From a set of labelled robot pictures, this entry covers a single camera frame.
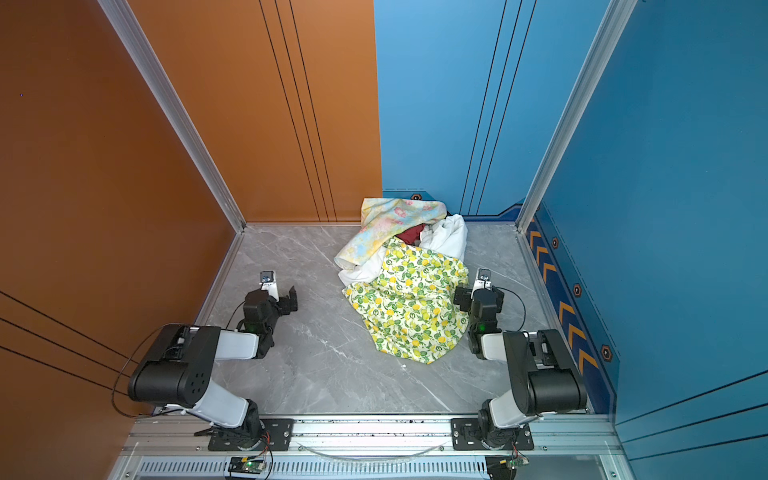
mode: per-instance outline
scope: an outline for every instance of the orange chevron stripe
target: orange chevron stripe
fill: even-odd
[[[552,270],[553,272],[557,272],[557,270],[554,268],[554,265],[551,263],[544,262],[544,283],[547,283],[547,270]]]
[[[570,345],[571,348],[574,346],[574,333],[585,340],[587,339],[586,335],[584,335],[584,332],[582,332],[580,329],[573,325],[568,325],[568,345]]]
[[[599,369],[597,361],[593,359],[588,353],[586,353],[584,350],[578,351],[578,371],[584,375],[584,361],[587,360],[589,363],[594,365],[596,369]]]
[[[539,232],[531,232],[531,250],[533,250],[533,237],[541,238],[541,234]]]
[[[549,250],[545,249],[544,247],[536,247],[536,265],[541,265],[539,260],[541,260],[542,253],[549,253]]]
[[[576,315],[576,312],[574,312],[574,309],[572,306],[568,305],[567,303],[560,302],[560,324],[563,324],[563,311],[571,312],[574,315]]]

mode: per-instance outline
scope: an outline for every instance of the orange panel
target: orange panel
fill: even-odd
[[[109,391],[0,349],[3,478],[107,478],[133,420]]]
[[[234,232],[98,4],[3,5],[0,290],[129,353]]]
[[[382,195],[373,1],[278,4],[283,17],[293,6],[337,217],[359,221],[362,199]]]
[[[7,322],[0,347],[101,385],[0,349],[3,478],[97,480],[133,423],[121,354],[194,320],[234,232],[97,2],[3,2],[0,54],[0,290],[93,339],[0,296],[80,355]]]
[[[246,220],[327,220],[259,2],[130,3]]]
[[[372,0],[130,4],[246,220],[381,195]]]

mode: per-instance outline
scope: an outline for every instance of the mounting plate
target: mounting plate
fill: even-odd
[[[270,450],[273,452],[286,452],[290,445],[291,435],[293,434],[293,419],[261,419],[264,428],[270,433]],[[208,450],[211,452],[237,452],[239,449],[234,446],[236,441],[229,436],[213,436],[208,442]],[[263,442],[253,446],[251,451],[260,451],[264,448]]]
[[[533,450],[531,427],[526,425],[521,429],[509,430],[512,430],[509,442],[499,450]],[[451,419],[451,435],[454,450],[492,450],[483,445],[480,439],[480,422],[477,419]]]

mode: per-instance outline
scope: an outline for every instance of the cable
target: cable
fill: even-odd
[[[240,302],[240,305],[235,307],[235,310],[232,312],[232,315],[230,315],[230,320],[227,322],[227,328],[225,328],[225,330],[230,329],[230,323],[232,323],[232,319],[235,317],[235,313],[237,313],[237,309],[239,309],[244,303],[245,303],[245,300]]]
[[[125,364],[123,364],[123,368],[120,369],[120,373],[118,373],[118,377],[114,380],[114,385],[112,386],[112,393],[110,394],[110,399],[112,401],[112,408],[115,410],[115,412],[119,413],[123,417],[128,417],[129,419],[151,419],[152,417],[157,417],[160,415],[166,415],[168,413],[172,412],[181,412],[182,409],[175,409],[175,410],[166,410],[165,412],[158,412],[158,413],[152,413],[150,415],[131,415],[130,413],[123,412],[120,410],[117,406],[117,404],[114,402],[114,392],[118,389],[118,382],[120,381],[120,377],[123,376],[123,372],[125,371],[125,368],[128,366],[128,363],[133,361],[134,355],[136,355],[136,352],[139,351],[141,346],[143,346],[147,340],[149,340],[155,333],[159,332],[166,326],[170,325],[178,325],[178,326],[189,326],[186,323],[166,323],[164,325],[160,325],[158,328],[152,331],[149,335],[147,335],[147,338],[141,340],[141,343],[136,347],[136,350],[133,351],[131,356],[128,357],[128,360],[125,361]]]
[[[119,356],[121,356],[121,357],[123,357],[123,358],[126,358],[126,356],[125,356],[125,355],[123,355],[122,353],[118,352],[117,350],[115,350],[115,349],[113,349],[113,348],[110,348],[110,347],[106,346],[105,344],[103,344],[103,343],[99,342],[98,340],[92,339],[90,336],[88,336],[88,335],[85,335],[84,333],[78,332],[76,329],[74,329],[74,328],[70,327],[70,326],[69,326],[69,325],[67,325],[66,323],[63,323],[63,322],[59,322],[59,321],[58,321],[58,320],[56,320],[54,317],[52,317],[52,316],[50,316],[50,315],[47,315],[47,314],[45,314],[45,313],[41,312],[40,310],[38,310],[38,309],[34,308],[33,306],[30,306],[30,305],[28,305],[27,303],[24,303],[24,302],[22,302],[21,300],[19,300],[19,299],[15,298],[15,297],[13,297],[13,296],[10,296],[10,295],[8,295],[6,292],[3,292],[2,290],[0,290],[0,295],[3,295],[3,296],[7,296],[7,297],[8,297],[10,300],[13,300],[14,302],[18,303],[19,305],[23,305],[23,306],[25,306],[25,307],[29,308],[29,309],[30,309],[30,310],[32,310],[33,312],[36,312],[36,313],[39,313],[40,315],[43,315],[45,318],[47,318],[47,319],[49,319],[49,320],[52,320],[53,322],[56,322],[56,323],[58,323],[59,325],[63,326],[65,329],[70,329],[72,332],[75,332],[75,333],[77,333],[79,336],[83,336],[83,337],[85,337],[85,338],[89,339],[90,341],[92,341],[92,342],[94,342],[94,343],[97,343],[98,345],[101,345],[101,346],[103,346],[105,349],[107,349],[107,350],[109,350],[109,351],[111,351],[111,352],[115,352],[115,353],[117,353]]]
[[[266,477],[264,477],[264,480],[268,480],[270,475],[272,475],[272,466],[275,465],[275,455],[272,455],[272,449],[270,448],[269,440],[266,442],[266,450],[270,453],[270,470],[266,473]]]
[[[527,312],[525,311],[525,302],[523,301],[522,298],[520,298],[520,296],[517,293],[511,291],[509,288],[504,288],[501,286],[497,286],[496,288],[498,288],[499,290],[504,290],[505,292],[509,292],[512,295],[516,296],[518,300],[520,300],[520,304],[523,306],[523,323],[520,324],[520,327],[517,330],[515,330],[515,332],[519,332],[523,330],[523,326],[525,325],[525,317],[527,315]]]
[[[312,449],[306,445],[299,444],[300,447],[302,447],[304,450],[307,450],[310,453],[313,453],[314,455],[317,455],[319,457],[324,457],[329,460],[333,460],[336,462],[345,462],[350,463],[353,465],[365,465],[369,463],[384,463],[384,464],[390,464],[390,465],[397,465],[400,463],[405,463],[409,460],[413,460],[414,458],[422,457],[428,453],[430,453],[432,450],[437,450],[442,446],[445,446],[445,444],[442,445],[435,445],[434,447],[430,447],[426,450],[423,450],[421,452],[414,453],[413,455],[397,455],[393,457],[372,457],[372,458],[359,458],[359,457],[342,457],[338,455],[329,455],[327,453],[318,452],[315,449]]]

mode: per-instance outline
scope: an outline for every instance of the metal grille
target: metal grille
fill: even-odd
[[[227,473],[229,457],[190,460],[189,457],[147,457],[139,467],[141,478],[213,477]]]
[[[229,457],[146,457],[139,478],[223,478]],[[301,478],[488,478],[485,458],[475,455],[435,456],[395,463],[343,461],[307,456],[275,457],[270,480]]]

